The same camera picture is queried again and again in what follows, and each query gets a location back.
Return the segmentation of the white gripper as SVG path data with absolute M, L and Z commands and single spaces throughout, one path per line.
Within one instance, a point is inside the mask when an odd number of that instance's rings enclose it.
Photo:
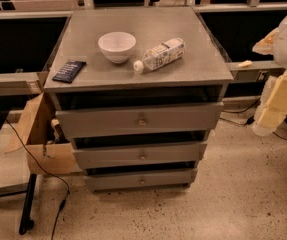
M 252 51 L 261 55 L 272 55 L 275 35 L 273 29 L 257 42 Z M 256 135 L 272 134 L 287 116 L 287 70 L 279 77 L 270 76 L 266 81 L 260 98 L 260 104 L 254 114 L 252 130 Z

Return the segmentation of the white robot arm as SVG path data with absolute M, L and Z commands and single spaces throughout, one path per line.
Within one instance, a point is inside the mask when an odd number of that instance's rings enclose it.
M 254 114 L 252 130 L 259 136 L 274 132 L 287 116 L 287 16 L 279 26 L 257 42 L 252 51 L 272 55 L 285 69 L 279 77 L 270 77 L 263 88 L 260 105 Z

